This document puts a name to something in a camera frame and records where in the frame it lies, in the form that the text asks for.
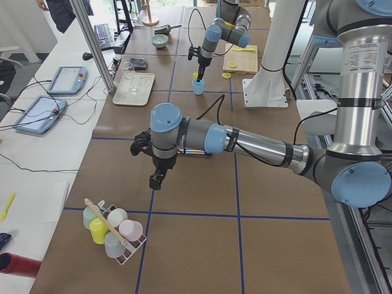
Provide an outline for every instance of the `label sticker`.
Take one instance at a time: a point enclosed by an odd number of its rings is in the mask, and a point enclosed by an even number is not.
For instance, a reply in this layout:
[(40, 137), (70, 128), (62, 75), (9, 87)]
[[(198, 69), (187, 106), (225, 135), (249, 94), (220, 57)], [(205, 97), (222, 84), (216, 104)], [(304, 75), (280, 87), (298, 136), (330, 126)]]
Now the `label sticker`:
[(376, 72), (379, 66), (379, 53), (379, 43), (347, 47), (344, 54), (342, 75)]

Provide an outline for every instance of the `computer mouse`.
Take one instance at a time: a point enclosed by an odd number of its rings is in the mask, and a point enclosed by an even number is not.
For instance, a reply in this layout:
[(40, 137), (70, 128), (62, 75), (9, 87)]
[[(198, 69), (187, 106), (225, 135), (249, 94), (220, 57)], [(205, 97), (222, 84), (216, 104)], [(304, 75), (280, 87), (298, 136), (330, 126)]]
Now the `computer mouse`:
[(83, 60), (89, 60), (92, 58), (92, 53), (91, 52), (84, 52), (82, 58), (83, 58)]

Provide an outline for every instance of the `yellow cup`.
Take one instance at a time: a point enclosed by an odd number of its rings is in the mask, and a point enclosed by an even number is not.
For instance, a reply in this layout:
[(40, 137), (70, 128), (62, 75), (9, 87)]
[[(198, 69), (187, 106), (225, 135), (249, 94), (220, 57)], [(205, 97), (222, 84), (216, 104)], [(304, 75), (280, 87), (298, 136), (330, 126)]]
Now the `yellow cup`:
[(109, 229), (98, 217), (96, 217), (90, 222), (90, 232), (95, 243), (105, 244), (105, 237), (109, 233)]

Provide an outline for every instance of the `red cylinder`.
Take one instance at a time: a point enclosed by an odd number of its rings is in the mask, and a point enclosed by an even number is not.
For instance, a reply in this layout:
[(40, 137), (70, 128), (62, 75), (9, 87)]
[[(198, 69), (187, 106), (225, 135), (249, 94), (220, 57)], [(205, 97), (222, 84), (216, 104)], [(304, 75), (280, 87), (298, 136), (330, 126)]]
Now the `red cylinder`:
[(22, 277), (36, 277), (41, 263), (39, 260), (3, 253), (0, 254), (0, 273)]

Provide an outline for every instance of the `pink cup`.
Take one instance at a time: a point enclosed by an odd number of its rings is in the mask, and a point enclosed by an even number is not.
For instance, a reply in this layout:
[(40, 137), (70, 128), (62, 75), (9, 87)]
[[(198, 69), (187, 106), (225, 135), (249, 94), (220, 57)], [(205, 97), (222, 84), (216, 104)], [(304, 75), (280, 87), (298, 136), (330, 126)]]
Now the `pink cup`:
[(128, 241), (139, 240), (143, 234), (143, 226), (134, 220), (126, 219), (118, 227), (120, 234)]

